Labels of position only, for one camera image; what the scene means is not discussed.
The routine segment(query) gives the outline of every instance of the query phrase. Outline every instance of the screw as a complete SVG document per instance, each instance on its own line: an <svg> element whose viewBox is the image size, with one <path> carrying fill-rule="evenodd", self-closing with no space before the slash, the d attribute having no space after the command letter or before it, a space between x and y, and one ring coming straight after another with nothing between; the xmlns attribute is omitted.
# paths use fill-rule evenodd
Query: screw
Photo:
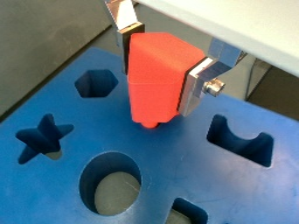
<svg viewBox="0 0 299 224"><path fill-rule="evenodd" d="M203 93L211 94L212 96L217 96L225 86L225 83L217 79L212 79L211 81L204 82Z"/></svg>

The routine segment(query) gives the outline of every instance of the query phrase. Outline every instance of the red block's bottom tip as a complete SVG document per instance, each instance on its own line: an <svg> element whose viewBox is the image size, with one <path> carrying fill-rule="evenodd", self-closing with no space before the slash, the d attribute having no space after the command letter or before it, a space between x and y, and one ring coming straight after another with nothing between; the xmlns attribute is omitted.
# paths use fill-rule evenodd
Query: red block's bottom tip
<svg viewBox="0 0 299 224"><path fill-rule="evenodd" d="M147 128L147 129L153 129L157 126L159 122L141 122L141 125Z"/></svg>

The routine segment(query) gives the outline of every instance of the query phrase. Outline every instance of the red block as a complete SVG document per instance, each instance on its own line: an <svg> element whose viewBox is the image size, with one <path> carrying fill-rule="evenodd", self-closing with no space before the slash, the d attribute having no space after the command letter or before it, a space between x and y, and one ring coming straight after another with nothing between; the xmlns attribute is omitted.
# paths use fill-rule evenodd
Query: red block
<svg viewBox="0 0 299 224"><path fill-rule="evenodd" d="M128 93L132 119L147 128L177 115L187 70L203 51L169 33L136 33L128 56Z"/></svg>

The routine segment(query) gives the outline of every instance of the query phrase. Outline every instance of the hole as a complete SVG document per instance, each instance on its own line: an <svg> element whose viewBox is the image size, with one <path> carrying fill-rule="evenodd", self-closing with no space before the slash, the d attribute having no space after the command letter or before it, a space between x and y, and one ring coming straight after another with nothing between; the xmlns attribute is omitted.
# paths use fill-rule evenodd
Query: hole
<svg viewBox="0 0 299 224"><path fill-rule="evenodd" d="M91 160L80 175L80 198L93 213L120 214L135 203L140 185L141 175L133 159L108 152Z"/></svg>
<svg viewBox="0 0 299 224"><path fill-rule="evenodd" d="M207 224L208 215L205 211L195 206L185 199L176 199L172 203L172 210L169 212L165 224Z"/></svg>
<svg viewBox="0 0 299 224"><path fill-rule="evenodd" d="M207 139L212 144L250 159L252 162L270 167L272 162L274 138L260 133L254 139L242 139L229 131L227 118L215 115L212 118Z"/></svg>
<svg viewBox="0 0 299 224"><path fill-rule="evenodd" d="M99 214L123 213L136 201L140 185L135 177L125 172L115 172L100 181L95 193Z"/></svg>
<svg viewBox="0 0 299 224"><path fill-rule="evenodd" d="M89 70L75 82L83 98L107 97L116 85L116 76L108 70Z"/></svg>
<svg viewBox="0 0 299 224"><path fill-rule="evenodd" d="M73 125L56 125L53 116L45 115L37 128L23 129L16 133L16 138L25 143L19 164L28 163L40 153L52 160L61 157L60 140L73 130Z"/></svg>

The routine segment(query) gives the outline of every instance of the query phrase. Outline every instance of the blue shape sorter board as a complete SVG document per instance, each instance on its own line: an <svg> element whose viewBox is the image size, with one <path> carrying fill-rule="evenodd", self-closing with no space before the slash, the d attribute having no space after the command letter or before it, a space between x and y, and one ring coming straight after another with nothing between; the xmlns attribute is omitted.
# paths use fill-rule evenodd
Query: blue shape sorter board
<svg viewBox="0 0 299 224"><path fill-rule="evenodd" d="M91 48L0 125L0 223L299 223L299 123L225 95L156 129L133 123L120 58ZM60 151L60 158L44 154ZM141 188L97 213L112 172Z"/></svg>

